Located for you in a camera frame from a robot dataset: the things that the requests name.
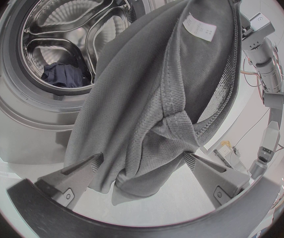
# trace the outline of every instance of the white wall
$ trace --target white wall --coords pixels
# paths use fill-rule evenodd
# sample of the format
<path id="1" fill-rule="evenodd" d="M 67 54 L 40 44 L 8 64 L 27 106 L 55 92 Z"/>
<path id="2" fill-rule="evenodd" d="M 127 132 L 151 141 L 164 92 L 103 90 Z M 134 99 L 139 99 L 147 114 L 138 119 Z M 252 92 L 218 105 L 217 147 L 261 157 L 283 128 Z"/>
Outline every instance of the white wall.
<path id="1" fill-rule="evenodd" d="M 244 107 L 231 129 L 229 129 L 222 137 L 222 140 L 229 140 L 232 146 L 236 145 L 240 138 L 263 116 L 264 113 L 266 113 L 267 110 L 268 108 L 263 105 L 259 97 L 258 90 L 255 89 L 251 95 L 251 98 L 247 102 L 247 105 Z M 237 145 L 237 149 L 241 154 L 240 160 L 246 168 L 250 168 L 253 161 L 257 158 L 263 131 L 268 125 L 268 120 L 269 111 Z M 284 145 L 284 111 L 280 134 L 281 138 L 279 143 Z M 279 163 L 283 156 L 284 150 L 281 150 L 275 154 L 273 160 L 278 158 L 277 161 Z"/>

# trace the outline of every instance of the washing machine drum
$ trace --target washing machine drum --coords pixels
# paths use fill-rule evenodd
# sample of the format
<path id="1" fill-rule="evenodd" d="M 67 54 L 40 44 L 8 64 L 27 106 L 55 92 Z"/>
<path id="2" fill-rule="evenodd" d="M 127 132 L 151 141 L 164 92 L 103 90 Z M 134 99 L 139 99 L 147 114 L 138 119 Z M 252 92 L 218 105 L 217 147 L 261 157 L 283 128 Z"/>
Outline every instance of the washing machine drum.
<path id="1" fill-rule="evenodd" d="M 63 162 L 103 47 L 136 19 L 171 1 L 10 0 L 0 13 L 2 160 Z M 80 68 L 84 84 L 51 84 L 42 75 L 44 66 L 55 62 Z"/>

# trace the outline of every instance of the electrical wire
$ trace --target electrical wire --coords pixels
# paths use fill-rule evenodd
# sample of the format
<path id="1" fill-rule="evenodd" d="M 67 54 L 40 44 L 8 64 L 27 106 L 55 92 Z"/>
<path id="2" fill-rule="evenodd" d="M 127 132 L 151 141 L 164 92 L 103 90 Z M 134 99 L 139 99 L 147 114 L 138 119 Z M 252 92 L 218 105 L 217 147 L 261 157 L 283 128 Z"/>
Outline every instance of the electrical wire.
<path id="1" fill-rule="evenodd" d="M 231 164 L 231 156 L 232 156 L 232 154 L 234 153 L 234 148 L 236 148 L 236 146 L 239 144 L 239 142 L 245 137 L 245 135 L 247 135 L 247 133 L 250 131 L 250 130 L 252 130 L 253 128 L 254 128 L 254 126 L 256 126 L 261 120 L 262 120 L 262 118 L 267 114 L 267 112 L 270 110 L 270 108 L 264 113 L 264 115 L 259 119 L 259 121 L 257 121 L 256 123 L 255 123 L 255 125 L 253 125 L 240 139 L 239 139 L 239 141 L 236 143 L 236 145 L 232 148 L 232 151 L 231 151 L 231 154 L 230 154 L 230 158 L 229 158 L 229 164 L 231 165 L 231 167 L 234 169 L 234 170 L 236 170 L 234 167 L 233 167 L 233 165 Z"/>
<path id="2" fill-rule="evenodd" d="M 283 150 L 283 149 L 284 149 L 284 146 L 282 146 L 282 145 L 280 145 L 280 144 L 278 144 L 278 145 L 279 145 L 280 149 L 279 149 L 279 150 L 276 150 L 274 153 L 276 153 L 276 152 L 278 152 L 278 151 L 280 151 L 280 150 Z"/>
<path id="3" fill-rule="evenodd" d="M 258 87 L 258 85 L 251 85 L 251 84 L 248 82 L 247 77 L 246 77 L 246 75 L 255 75 L 256 73 L 255 73 L 255 72 L 249 73 L 249 72 L 245 71 L 245 70 L 244 70 L 244 65 L 245 65 L 245 58 L 244 58 L 244 60 L 243 60 L 243 66 L 242 66 L 243 71 L 241 71 L 241 73 L 244 75 L 245 81 L 246 81 L 247 84 L 248 84 L 249 86 L 251 86 L 251 87 Z"/>

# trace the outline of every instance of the gray mesh fabric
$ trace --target gray mesh fabric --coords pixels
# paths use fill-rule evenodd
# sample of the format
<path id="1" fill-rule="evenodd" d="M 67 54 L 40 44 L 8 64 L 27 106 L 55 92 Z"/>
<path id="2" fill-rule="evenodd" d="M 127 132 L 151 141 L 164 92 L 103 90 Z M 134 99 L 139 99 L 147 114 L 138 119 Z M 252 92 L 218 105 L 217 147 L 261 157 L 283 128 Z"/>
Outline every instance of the gray mesh fabric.
<path id="1" fill-rule="evenodd" d="M 111 41 L 100 55 L 64 166 L 102 153 L 89 188 L 108 193 L 115 181 L 114 205 L 155 194 L 185 164 L 184 153 L 215 134 L 235 100 L 240 1 L 177 0 Z M 217 26 L 211 42 L 184 28 L 189 14 Z"/>

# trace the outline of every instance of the cable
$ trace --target cable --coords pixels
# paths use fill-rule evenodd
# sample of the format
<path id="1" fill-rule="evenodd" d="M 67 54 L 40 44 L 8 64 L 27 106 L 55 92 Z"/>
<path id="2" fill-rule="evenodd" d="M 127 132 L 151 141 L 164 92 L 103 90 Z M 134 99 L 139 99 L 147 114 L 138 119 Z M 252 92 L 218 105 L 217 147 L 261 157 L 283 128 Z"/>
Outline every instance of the cable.
<path id="1" fill-rule="evenodd" d="M 279 149 L 279 150 L 276 150 L 274 153 L 276 153 L 276 152 L 278 152 L 278 151 L 280 151 L 280 150 L 283 150 L 283 149 L 284 149 L 284 146 L 282 146 L 282 145 L 280 145 L 280 144 L 278 144 L 278 145 L 279 145 L 280 149 Z"/>
<path id="2" fill-rule="evenodd" d="M 259 121 L 261 121 L 261 119 L 267 114 L 267 112 L 270 110 L 270 108 L 264 113 L 264 115 L 259 119 Z M 252 130 L 253 128 L 254 128 L 254 126 L 256 126 L 258 123 L 259 123 L 259 121 L 257 121 L 256 123 L 255 123 L 255 125 L 253 125 L 241 138 L 240 138 L 240 140 L 236 143 L 236 145 L 233 147 L 233 148 L 236 148 L 236 146 L 239 144 L 239 142 L 244 138 L 244 136 L 245 135 L 247 135 L 247 133 L 250 131 L 250 130 Z M 231 165 L 231 167 L 234 169 L 234 170 L 236 170 L 233 166 L 232 166 L 232 164 L 231 164 L 231 156 L 232 156 L 232 154 L 233 154 L 233 152 L 234 152 L 234 149 L 232 148 L 232 152 L 231 152 L 231 154 L 230 154 L 230 158 L 229 158 L 229 164 Z"/>
<path id="3" fill-rule="evenodd" d="M 260 90 L 260 86 L 258 86 L 258 91 L 259 91 L 259 96 L 260 96 L 260 99 L 262 101 L 262 103 L 264 104 L 264 99 L 262 97 L 262 93 L 261 93 L 261 90 Z"/>
<path id="4" fill-rule="evenodd" d="M 248 84 L 249 86 L 251 86 L 251 87 L 258 87 L 258 85 L 251 85 L 251 84 L 248 82 L 246 75 L 254 75 L 254 74 L 256 74 L 256 73 L 253 72 L 252 74 L 250 74 L 250 73 L 248 73 L 247 71 L 245 71 L 245 70 L 244 70 L 244 64 L 245 64 L 245 58 L 244 58 L 244 60 L 243 60 L 243 66 L 242 66 L 242 69 L 243 69 L 243 72 L 244 72 L 244 73 L 241 72 L 241 73 L 244 75 L 245 81 L 246 81 L 247 84 Z"/>

